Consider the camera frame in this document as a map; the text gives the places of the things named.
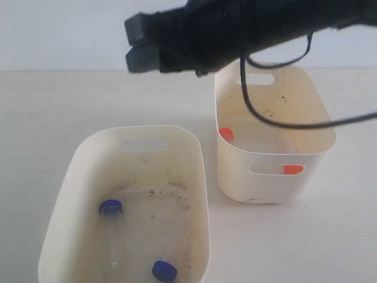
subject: white plastic bin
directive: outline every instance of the white plastic bin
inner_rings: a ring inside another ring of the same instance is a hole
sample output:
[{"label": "white plastic bin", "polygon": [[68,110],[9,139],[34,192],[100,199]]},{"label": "white plastic bin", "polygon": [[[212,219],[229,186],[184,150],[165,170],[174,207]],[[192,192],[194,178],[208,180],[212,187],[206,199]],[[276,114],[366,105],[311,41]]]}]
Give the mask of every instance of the white plastic bin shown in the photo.
[{"label": "white plastic bin", "polygon": [[[300,68],[274,71],[247,66],[247,90],[256,110],[287,123],[328,121],[329,115],[310,77]],[[302,197],[320,162],[336,142],[333,129],[281,130],[257,121],[242,96],[239,62],[215,76],[217,178],[222,191],[239,202],[287,203]],[[286,174],[286,168],[301,167]]]},{"label": "white plastic bin", "polygon": [[200,145],[181,128],[145,126],[104,130],[79,146],[45,236],[39,283],[103,283],[98,208],[108,198],[123,203],[122,282],[156,282],[152,267],[183,209],[193,230],[175,282],[203,282],[210,240]]}]

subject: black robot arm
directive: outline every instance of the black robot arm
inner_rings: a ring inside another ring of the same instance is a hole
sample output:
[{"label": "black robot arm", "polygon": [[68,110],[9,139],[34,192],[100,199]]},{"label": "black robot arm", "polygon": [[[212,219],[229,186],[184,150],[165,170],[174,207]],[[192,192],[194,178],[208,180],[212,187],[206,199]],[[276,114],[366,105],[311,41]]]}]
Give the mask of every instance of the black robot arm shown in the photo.
[{"label": "black robot arm", "polygon": [[189,0],[181,8],[125,21],[131,73],[214,72],[325,28],[377,25],[377,0]]}]

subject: clear plastic tube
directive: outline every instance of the clear plastic tube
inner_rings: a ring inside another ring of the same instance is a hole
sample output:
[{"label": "clear plastic tube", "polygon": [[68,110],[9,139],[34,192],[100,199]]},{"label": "clear plastic tube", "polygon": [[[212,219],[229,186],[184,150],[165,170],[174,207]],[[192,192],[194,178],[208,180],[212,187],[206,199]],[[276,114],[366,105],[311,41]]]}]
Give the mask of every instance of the clear plastic tube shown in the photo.
[{"label": "clear plastic tube", "polygon": [[104,282],[119,283],[121,202],[115,199],[104,201],[100,206],[100,214],[104,229]]},{"label": "clear plastic tube", "polygon": [[192,231],[192,212],[184,210],[180,213],[179,223],[167,242],[164,253],[159,261],[154,263],[152,274],[159,281],[171,283],[175,280],[178,263],[182,260]]}]

